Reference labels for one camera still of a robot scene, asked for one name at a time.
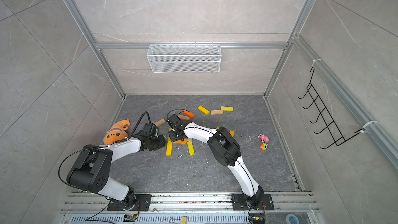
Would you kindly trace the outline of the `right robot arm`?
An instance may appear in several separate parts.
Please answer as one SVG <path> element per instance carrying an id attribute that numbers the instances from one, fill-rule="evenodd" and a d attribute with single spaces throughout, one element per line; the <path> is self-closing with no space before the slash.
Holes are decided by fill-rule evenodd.
<path id="1" fill-rule="evenodd" d="M 187 138 L 207 144 L 215 159 L 227 167 L 239 182 L 246 205 L 256 210 L 263 206 L 264 190 L 250 174 L 242 158 L 239 143 L 226 128 L 203 127 L 192 121 L 182 120 L 175 114 L 166 122 L 172 129 L 169 132 L 171 141 Z"/>

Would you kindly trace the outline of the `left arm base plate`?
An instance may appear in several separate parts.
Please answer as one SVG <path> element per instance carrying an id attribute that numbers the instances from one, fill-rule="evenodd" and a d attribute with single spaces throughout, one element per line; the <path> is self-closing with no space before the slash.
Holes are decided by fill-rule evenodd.
<path id="1" fill-rule="evenodd" d="M 148 211 L 151 203 L 151 194 L 127 195 L 125 200 L 110 199 L 108 211 Z"/>

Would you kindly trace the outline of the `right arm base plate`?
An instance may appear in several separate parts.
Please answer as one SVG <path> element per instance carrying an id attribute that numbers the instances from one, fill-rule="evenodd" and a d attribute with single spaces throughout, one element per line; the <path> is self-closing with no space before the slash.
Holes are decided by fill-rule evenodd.
<path id="1" fill-rule="evenodd" d="M 272 196 L 263 194 L 261 198 L 250 198 L 244 194 L 231 194 L 232 207 L 234 211 L 265 210 L 273 211 L 275 209 Z"/>

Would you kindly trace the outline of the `yellow block bottom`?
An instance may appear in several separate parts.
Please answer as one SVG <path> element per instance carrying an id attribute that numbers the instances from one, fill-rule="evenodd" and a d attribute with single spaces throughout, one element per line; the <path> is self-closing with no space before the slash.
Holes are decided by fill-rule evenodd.
<path id="1" fill-rule="evenodd" d="M 172 155 L 172 148 L 173 148 L 173 142 L 171 140 L 168 140 L 166 147 L 166 156 Z"/>

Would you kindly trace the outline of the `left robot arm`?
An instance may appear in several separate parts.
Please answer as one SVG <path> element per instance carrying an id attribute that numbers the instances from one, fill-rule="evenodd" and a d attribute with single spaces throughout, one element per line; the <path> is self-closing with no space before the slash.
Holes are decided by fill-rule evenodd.
<path id="1" fill-rule="evenodd" d="M 143 112 L 131 130 L 128 119 L 118 121 L 105 133 L 102 146 L 86 145 L 77 151 L 78 157 L 62 183 L 106 197 L 110 209 L 129 211 L 138 207 L 134 189 L 111 178 L 110 170 L 113 162 L 127 155 L 165 146 L 165 137 L 151 120 L 138 130 L 143 118 L 149 116 Z"/>

